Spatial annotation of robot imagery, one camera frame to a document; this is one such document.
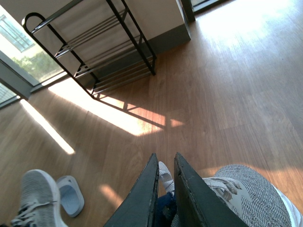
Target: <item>white wall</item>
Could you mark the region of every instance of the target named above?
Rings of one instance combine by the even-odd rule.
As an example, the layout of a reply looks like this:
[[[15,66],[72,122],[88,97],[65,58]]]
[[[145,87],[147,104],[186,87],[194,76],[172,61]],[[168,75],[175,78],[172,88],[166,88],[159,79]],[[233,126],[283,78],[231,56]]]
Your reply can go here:
[[[48,17],[70,1],[71,0],[0,0],[0,5],[21,24],[22,19],[30,12],[38,12],[44,17]],[[132,11],[147,39],[154,38],[184,24],[180,7],[176,1],[177,0],[126,0],[129,9]],[[115,5],[118,5],[118,8],[122,8],[120,0],[113,0],[113,2]],[[62,17],[55,20],[52,25],[62,34],[63,38],[68,41],[112,14],[105,0],[84,0]],[[133,35],[137,34],[132,22],[129,19],[126,20],[126,22],[130,26]],[[38,23],[40,23],[39,19],[30,20],[30,29]],[[39,40],[42,40],[42,43],[49,49],[54,50],[53,54],[55,54],[62,45],[51,33],[41,31],[37,33],[37,37]],[[128,37],[124,30],[120,26],[117,26],[110,31],[110,34],[104,33],[78,48],[77,54],[86,61],[96,54],[127,39]],[[60,61],[65,65],[69,65],[68,69],[70,71],[78,68],[71,54],[62,57]]]

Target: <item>green foliage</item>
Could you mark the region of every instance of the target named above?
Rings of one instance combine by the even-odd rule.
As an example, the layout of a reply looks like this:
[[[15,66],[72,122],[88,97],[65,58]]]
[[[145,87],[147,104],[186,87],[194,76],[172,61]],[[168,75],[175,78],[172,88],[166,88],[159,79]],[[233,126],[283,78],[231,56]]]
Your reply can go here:
[[[40,52],[31,58],[25,56],[20,60],[16,58],[13,58],[12,60],[38,81],[45,78],[47,74],[61,69],[45,52]]]

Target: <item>sneaker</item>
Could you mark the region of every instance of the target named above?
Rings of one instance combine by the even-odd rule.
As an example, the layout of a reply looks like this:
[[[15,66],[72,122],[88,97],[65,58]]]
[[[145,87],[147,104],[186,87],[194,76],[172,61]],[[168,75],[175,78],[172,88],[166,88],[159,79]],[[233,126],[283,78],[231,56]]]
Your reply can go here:
[[[275,187],[255,170],[229,165],[203,180],[249,227],[292,226]]]
[[[54,179],[42,170],[22,178],[21,205],[13,227],[67,227],[60,215],[60,192]]]
[[[175,183],[171,177],[169,169],[163,162],[159,162],[159,180],[162,182],[166,193],[175,194]]]

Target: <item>glass door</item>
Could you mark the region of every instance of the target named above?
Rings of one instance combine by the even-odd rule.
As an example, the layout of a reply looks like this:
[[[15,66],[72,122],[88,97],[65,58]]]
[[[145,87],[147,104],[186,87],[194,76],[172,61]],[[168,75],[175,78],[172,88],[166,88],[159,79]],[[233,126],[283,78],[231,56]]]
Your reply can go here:
[[[22,26],[0,6],[0,51],[10,61],[2,59],[32,86],[36,86],[63,72],[62,68],[37,45]]]
[[[0,83],[0,105],[9,100],[16,99],[17,95]]]

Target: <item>slipper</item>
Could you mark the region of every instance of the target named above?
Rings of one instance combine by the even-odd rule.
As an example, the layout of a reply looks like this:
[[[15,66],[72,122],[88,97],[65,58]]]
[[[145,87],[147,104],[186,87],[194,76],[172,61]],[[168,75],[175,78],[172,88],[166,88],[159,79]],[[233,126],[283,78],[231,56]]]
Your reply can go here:
[[[84,206],[84,198],[77,184],[77,181],[72,176],[63,176],[57,180],[57,185],[60,190],[61,204],[66,213],[71,216],[77,216]]]

